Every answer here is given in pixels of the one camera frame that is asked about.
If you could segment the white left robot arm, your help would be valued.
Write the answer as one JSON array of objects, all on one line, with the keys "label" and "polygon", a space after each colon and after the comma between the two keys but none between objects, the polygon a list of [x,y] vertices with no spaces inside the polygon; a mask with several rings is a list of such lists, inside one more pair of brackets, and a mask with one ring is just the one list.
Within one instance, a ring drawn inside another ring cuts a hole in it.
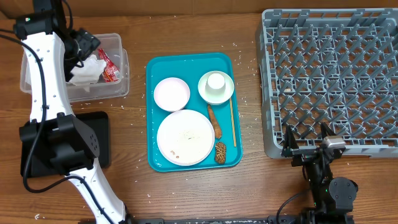
[{"label": "white left robot arm", "polygon": [[95,131],[73,113],[66,83],[100,41],[84,29],[74,30],[66,1],[34,1],[34,12],[16,20],[14,42],[21,45],[30,70],[30,120],[19,130],[22,178],[38,168],[52,170],[71,182],[85,199],[97,223],[131,223],[100,166]]}]

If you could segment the white napkin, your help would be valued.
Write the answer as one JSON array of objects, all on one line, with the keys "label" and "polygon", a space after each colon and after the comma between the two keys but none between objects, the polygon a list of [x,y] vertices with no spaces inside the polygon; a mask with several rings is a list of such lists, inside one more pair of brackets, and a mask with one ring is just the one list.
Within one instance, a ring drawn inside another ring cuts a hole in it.
[{"label": "white napkin", "polygon": [[69,84],[82,87],[85,91],[90,91],[90,84],[98,83],[100,75],[106,67],[105,60],[97,59],[96,55],[90,55],[84,62],[82,68],[75,67],[71,71],[73,75]]}]

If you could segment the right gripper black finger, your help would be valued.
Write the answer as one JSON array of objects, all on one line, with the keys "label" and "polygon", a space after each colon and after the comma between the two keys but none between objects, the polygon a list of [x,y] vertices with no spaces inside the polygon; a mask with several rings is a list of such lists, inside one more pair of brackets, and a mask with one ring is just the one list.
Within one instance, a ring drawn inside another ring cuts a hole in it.
[{"label": "right gripper black finger", "polygon": [[321,129],[321,136],[323,138],[328,137],[328,136],[336,136],[336,134],[324,122],[320,123],[320,129]]},{"label": "right gripper black finger", "polygon": [[291,125],[286,126],[283,150],[299,149]]}]

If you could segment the large white plate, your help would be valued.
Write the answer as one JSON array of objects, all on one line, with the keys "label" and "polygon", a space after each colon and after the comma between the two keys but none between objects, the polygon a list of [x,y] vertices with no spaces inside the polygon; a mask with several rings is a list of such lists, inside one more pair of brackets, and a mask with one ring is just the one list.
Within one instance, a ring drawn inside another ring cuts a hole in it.
[{"label": "large white plate", "polygon": [[161,154],[178,166],[192,166],[208,157],[215,146],[210,120],[194,110],[169,114],[159,125],[157,145]]}]

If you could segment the red snack wrapper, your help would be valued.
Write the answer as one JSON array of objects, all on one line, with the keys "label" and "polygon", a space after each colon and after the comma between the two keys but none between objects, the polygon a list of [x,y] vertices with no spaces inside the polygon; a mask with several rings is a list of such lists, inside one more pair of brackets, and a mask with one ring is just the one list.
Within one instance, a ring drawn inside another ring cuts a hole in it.
[{"label": "red snack wrapper", "polygon": [[98,49],[98,55],[101,60],[106,62],[103,72],[105,82],[116,82],[120,79],[119,68],[109,59],[108,55],[103,49]]}]

